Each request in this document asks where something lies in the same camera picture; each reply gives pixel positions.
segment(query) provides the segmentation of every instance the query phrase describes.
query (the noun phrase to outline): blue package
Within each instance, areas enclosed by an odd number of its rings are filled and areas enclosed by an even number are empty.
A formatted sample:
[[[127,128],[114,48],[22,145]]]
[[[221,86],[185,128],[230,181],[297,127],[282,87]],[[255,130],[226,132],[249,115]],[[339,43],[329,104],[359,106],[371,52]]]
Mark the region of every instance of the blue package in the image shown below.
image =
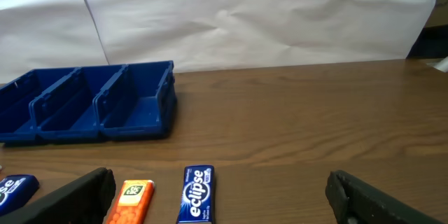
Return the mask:
[[[23,207],[39,188],[33,175],[10,175],[0,181],[0,216]]]
[[[177,223],[214,223],[214,188],[213,166],[203,164],[186,167]]]

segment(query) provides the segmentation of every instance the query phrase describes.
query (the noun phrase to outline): orange tic tac box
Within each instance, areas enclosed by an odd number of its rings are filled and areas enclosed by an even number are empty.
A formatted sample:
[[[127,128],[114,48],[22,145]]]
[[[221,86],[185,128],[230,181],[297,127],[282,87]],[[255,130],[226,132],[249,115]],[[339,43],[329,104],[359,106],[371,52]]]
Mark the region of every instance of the orange tic tac box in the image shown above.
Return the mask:
[[[150,180],[125,181],[106,224],[142,224],[153,193]]]

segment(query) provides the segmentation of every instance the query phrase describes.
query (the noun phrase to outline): blue bin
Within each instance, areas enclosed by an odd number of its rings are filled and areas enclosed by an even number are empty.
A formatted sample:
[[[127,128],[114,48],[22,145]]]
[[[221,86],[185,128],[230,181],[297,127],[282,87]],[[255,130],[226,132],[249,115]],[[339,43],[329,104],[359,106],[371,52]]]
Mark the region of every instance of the blue bin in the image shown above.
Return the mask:
[[[94,98],[123,65],[77,67],[30,104],[37,134],[53,143],[98,139]]]
[[[174,63],[130,64],[95,98],[99,128],[108,137],[165,135],[177,101]]]
[[[36,140],[29,103],[74,68],[36,69],[0,89],[0,142],[32,143]]]

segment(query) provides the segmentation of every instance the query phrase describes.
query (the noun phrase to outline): cardboard box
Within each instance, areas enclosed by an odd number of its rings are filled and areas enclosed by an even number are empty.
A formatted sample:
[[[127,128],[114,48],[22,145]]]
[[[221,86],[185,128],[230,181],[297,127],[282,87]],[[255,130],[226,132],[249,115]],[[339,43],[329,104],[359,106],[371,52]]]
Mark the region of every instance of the cardboard box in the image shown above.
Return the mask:
[[[436,0],[435,7],[425,27],[448,25],[448,0]]]

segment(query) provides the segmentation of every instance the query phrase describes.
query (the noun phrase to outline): table surface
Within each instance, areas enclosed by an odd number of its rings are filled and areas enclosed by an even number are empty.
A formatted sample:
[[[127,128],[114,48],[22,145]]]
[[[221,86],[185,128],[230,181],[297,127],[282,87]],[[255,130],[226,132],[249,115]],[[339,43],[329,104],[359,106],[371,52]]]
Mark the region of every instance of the table surface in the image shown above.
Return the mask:
[[[2,148],[0,178],[34,174],[35,200],[98,167],[157,189],[146,223],[175,223],[183,168],[216,168],[218,224],[335,223],[343,169],[448,222],[448,75],[390,60],[176,74],[168,139]]]

